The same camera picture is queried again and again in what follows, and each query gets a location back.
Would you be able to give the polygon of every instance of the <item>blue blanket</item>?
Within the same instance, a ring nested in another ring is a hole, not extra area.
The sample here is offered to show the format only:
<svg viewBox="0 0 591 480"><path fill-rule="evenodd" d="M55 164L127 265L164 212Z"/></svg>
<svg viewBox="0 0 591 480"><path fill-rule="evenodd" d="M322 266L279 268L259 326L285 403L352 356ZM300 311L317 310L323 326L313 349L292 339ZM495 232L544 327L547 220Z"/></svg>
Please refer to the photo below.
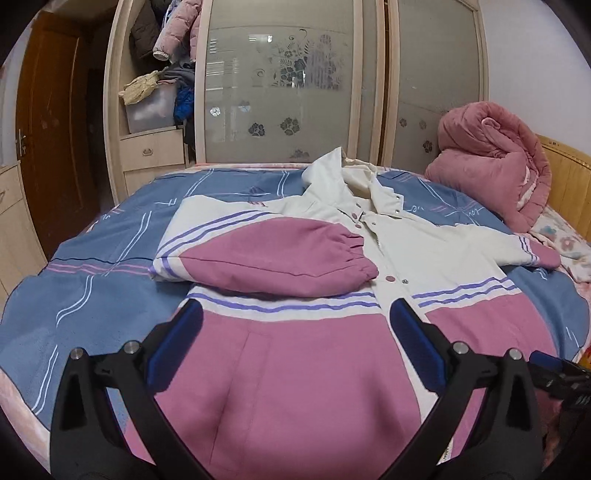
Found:
<svg viewBox="0 0 591 480"><path fill-rule="evenodd" d="M227 202L301 195L302 171L207 170L154 180L103 215L92 230L63 243L47 268L11 294L0 324L0 368L25 402L49 426L61 372L75 346L91 355L114 352L143 339L175 311L189 283L155 282L148 267L184 197L208 195ZM491 212L467 196L401 171L380 182L405 196L405 210L438 225L475 223L507 232ZM507 268L534 302L559 354L572 358L589 328L587 303L570 279L542 268ZM125 424L121 399L111 393Z"/></svg>

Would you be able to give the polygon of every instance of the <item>wooden door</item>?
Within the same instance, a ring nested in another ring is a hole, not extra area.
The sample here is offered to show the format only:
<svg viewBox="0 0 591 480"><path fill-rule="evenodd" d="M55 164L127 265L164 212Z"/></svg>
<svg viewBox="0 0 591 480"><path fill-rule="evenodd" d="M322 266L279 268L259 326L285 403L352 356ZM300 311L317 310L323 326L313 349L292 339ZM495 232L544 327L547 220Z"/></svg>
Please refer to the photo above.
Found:
<svg viewBox="0 0 591 480"><path fill-rule="evenodd" d="M87 71L80 27L41 12L22 62L16 135L27 203L48 259L99 213L86 138Z"/></svg>

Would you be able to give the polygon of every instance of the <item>folded pink sleeve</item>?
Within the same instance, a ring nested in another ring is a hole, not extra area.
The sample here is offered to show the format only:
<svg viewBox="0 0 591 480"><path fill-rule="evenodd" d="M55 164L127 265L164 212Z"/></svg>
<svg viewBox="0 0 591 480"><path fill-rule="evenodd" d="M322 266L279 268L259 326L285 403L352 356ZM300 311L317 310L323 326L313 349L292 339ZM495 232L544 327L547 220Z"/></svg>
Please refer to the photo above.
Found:
<svg viewBox="0 0 591 480"><path fill-rule="evenodd" d="M178 255L197 283L243 293L328 297L378 276L363 237L320 220L276 217L250 223Z"/></svg>

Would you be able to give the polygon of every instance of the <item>white wall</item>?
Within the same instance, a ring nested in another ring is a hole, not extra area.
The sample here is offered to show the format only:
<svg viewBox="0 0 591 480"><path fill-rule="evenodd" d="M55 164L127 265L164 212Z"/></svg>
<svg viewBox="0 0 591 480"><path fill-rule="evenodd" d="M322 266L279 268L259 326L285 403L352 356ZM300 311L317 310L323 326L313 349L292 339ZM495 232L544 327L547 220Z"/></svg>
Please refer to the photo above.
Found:
<svg viewBox="0 0 591 480"><path fill-rule="evenodd" d="M591 155L591 68L541 0L480 0L489 98L530 128Z"/></svg>

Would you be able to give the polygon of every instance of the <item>silver bolt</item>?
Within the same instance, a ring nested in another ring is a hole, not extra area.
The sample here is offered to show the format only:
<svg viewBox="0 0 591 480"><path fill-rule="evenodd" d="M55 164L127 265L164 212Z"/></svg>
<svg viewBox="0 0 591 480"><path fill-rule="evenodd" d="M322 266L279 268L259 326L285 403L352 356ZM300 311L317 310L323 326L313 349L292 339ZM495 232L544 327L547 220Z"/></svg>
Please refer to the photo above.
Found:
<svg viewBox="0 0 591 480"><path fill-rule="evenodd" d="M453 351L458 355L465 355L470 351L470 347L468 347L464 342L456 342L453 344Z"/></svg>
<svg viewBox="0 0 591 480"><path fill-rule="evenodd" d="M82 358L82 356L85 354L86 352L84 351L83 348L77 346L76 348L73 348L72 351L70 352L70 358L72 360L78 360L79 358Z"/></svg>
<svg viewBox="0 0 591 480"><path fill-rule="evenodd" d="M125 353L135 353L139 350L139 342L137 340L130 340L123 346L123 351Z"/></svg>
<svg viewBox="0 0 591 480"><path fill-rule="evenodd" d="M513 360L521 360L523 358L523 353L521 353L517 348L512 348L509 350L509 356Z"/></svg>

